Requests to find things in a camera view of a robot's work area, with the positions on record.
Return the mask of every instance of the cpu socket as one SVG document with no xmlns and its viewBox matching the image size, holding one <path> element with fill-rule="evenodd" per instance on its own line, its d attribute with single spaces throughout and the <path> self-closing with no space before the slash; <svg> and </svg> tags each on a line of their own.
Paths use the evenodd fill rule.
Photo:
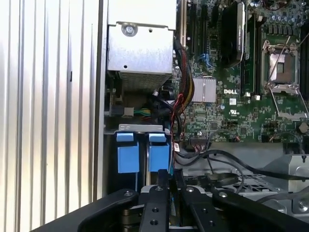
<svg viewBox="0 0 309 232">
<path fill-rule="evenodd" d="M 268 40 L 264 42 L 261 80 L 265 92 L 268 92 L 270 83 L 281 85 L 298 84 L 297 70 L 298 52 L 295 43 L 284 47 L 283 44 L 271 45 Z"/>
<path fill-rule="evenodd" d="M 270 44 L 264 42 L 261 57 L 261 84 L 265 94 L 271 94 L 277 114 L 290 120 L 308 118 L 309 112 L 299 91 L 298 51 L 295 43 Z M 295 110 L 281 108 L 285 96 L 293 102 L 301 103 Z"/>
</svg>

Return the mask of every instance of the white label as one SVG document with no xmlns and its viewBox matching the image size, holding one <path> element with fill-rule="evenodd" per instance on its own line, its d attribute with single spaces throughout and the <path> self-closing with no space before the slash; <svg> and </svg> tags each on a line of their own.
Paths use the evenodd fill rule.
<svg viewBox="0 0 309 232">
<path fill-rule="evenodd" d="M 236 98 L 230 98 L 230 105 L 236 105 L 236 104 L 237 104 Z"/>
<path fill-rule="evenodd" d="M 239 112 L 237 112 L 237 110 L 230 110 L 229 114 L 230 115 L 239 115 Z"/>
<path fill-rule="evenodd" d="M 125 107 L 124 116 L 134 116 L 134 107 Z"/>
<path fill-rule="evenodd" d="M 250 32 L 246 36 L 246 59 L 250 58 Z"/>
<path fill-rule="evenodd" d="M 179 144 L 177 144 L 177 143 L 174 144 L 174 151 L 180 152 Z"/>
</svg>

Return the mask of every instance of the motherboard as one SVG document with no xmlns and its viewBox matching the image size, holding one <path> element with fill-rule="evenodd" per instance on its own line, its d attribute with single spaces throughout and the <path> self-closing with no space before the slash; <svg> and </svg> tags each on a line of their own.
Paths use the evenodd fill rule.
<svg viewBox="0 0 309 232">
<path fill-rule="evenodd" d="M 296 142 L 288 134 L 271 138 L 308 132 L 307 99 L 299 91 L 299 45 L 308 9 L 302 0 L 179 1 L 181 42 L 195 83 L 181 115 L 184 139 L 228 129 L 242 142 Z M 230 38 L 237 35 L 233 44 Z M 175 89 L 180 73 L 176 62 Z"/>
</svg>

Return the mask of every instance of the ventilation grille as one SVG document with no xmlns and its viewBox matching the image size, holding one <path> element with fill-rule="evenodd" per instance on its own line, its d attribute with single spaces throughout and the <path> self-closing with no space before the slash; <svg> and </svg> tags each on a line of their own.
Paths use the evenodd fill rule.
<svg viewBox="0 0 309 232">
<path fill-rule="evenodd" d="M 123 80 L 124 91 L 153 92 L 159 89 L 170 77 L 171 74 L 149 74 L 119 72 Z"/>
</svg>

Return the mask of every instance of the pcie slot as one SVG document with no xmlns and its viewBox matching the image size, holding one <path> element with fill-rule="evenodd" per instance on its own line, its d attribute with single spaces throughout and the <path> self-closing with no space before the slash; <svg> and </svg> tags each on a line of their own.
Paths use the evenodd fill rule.
<svg viewBox="0 0 309 232">
<path fill-rule="evenodd" d="M 180 43 L 186 47 L 187 41 L 187 1 L 181 0 L 180 4 Z"/>
<path fill-rule="evenodd" d="M 201 7 L 199 54 L 207 52 L 207 5 Z"/>
<path fill-rule="evenodd" d="M 194 54 L 196 52 L 196 47 L 197 47 L 196 33 L 197 33 L 197 5 L 192 4 L 191 7 L 189 8 L 188 37 L 190 37 L 190 40 L 187 41 L 191 54 Z"/>
</svg>

